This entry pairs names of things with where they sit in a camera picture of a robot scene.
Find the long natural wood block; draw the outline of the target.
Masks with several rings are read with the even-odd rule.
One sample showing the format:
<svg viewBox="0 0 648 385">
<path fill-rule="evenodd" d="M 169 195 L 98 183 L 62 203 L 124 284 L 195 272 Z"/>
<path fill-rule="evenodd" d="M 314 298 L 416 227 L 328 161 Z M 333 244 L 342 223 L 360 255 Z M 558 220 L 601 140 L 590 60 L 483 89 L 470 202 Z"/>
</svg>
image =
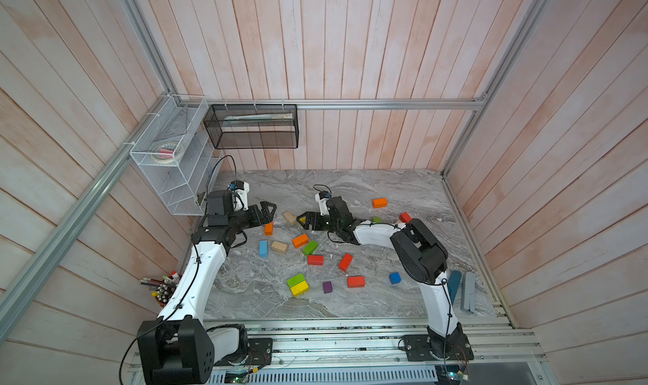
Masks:
<svg viewBox="0 0 648 385">
<path fill-rule="evenodd" d="M 290 211 L 285 211 L 283 212 L 283 218 L 285 219 L 286 223 L 289 226 L 296 226 L 297 225 L 297 219 L 295 215 L 290 212 Z"/>
</svg>

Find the long orange block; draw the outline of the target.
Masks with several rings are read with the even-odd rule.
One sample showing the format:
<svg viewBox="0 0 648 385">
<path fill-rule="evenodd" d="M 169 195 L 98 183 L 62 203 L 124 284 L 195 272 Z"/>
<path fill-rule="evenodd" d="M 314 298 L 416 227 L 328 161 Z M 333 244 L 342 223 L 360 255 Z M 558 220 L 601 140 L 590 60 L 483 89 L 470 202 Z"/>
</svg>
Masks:
<svg viewBox="0 0 648 385">
<path fill-rule="evenodd" d="M 270 222 L 264 226 L 264 233 L 266 236 L 273 236 L 274 224 Z"/>
</svg>

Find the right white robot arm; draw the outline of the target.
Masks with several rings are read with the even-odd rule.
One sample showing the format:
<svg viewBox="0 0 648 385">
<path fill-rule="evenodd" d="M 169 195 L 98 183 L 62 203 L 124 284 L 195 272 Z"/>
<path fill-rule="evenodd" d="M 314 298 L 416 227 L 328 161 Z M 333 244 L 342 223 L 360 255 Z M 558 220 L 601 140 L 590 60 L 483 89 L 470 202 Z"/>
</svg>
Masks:
<svg viewBox="0 0 648 385">
<path fill-rule="evenodd" d="M 403 336 L 409 361 L 472 361 L 474 353 L 454 312 L 448 289 L 448 251 L 419 219 L 389 224 L 356 219 L 341 197 L 327 199 L 325 210 L 296 217 L 308 231 L 326 231 L 353 245 L 396 252 L 408 276 L 418 283 L 427 312 L 427 334 Z"/>
</svg>

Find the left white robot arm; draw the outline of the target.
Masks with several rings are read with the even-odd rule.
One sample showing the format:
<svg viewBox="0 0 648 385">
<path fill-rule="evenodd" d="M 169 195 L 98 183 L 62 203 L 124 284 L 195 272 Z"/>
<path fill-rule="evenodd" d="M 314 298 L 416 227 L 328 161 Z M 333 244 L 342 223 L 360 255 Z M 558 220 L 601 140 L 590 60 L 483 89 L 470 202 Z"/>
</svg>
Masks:
<svg viewBox="0 0 648 385">
<path fill-rule="evenodd" d="M 142 322 L 136 342 L 148 384 L 204 384 L 215 366 L 252 362 L 242 324 L 204 327 L 209 293 L 236 238 L 273 222 L 276 205 L 248 204 L 246 188 L 207 194 L 179 284 L 157 319 Z"/>
</svg>

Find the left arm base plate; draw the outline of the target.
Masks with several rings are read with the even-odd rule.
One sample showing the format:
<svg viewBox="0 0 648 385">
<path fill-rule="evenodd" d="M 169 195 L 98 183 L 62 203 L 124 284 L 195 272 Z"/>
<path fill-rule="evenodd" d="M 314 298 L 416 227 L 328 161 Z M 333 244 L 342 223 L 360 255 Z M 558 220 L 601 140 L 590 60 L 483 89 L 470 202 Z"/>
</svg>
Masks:
<svg viewBox="0 0 648 385">
<path fill-rule="evenodd" d="M 214 363 L 215 367 L 259 367 L 263 368 L 272 363 L 273 340 L 271 338 L 253 338 L 246 341 L 246 346 L 236 352 L 224 356 Z"/>
</svg>

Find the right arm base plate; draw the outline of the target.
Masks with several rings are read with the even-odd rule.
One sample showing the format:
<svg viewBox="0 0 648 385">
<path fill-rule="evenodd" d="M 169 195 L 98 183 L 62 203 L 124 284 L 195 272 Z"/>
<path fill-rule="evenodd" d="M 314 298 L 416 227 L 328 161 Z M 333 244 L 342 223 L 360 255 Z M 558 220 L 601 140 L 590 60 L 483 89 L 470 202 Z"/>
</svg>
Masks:
<svg viewBox="0 0 648 385">
<path fill-rule="evenodd" d="M 405 335 L 399 341 L 398 348 L 406 353 L 410 362 L 420 361 L 472 361 L 473 348 L 468 337 L 460 333 L 459 336 L 442 339 L 434 334 Z"/>
</svg>

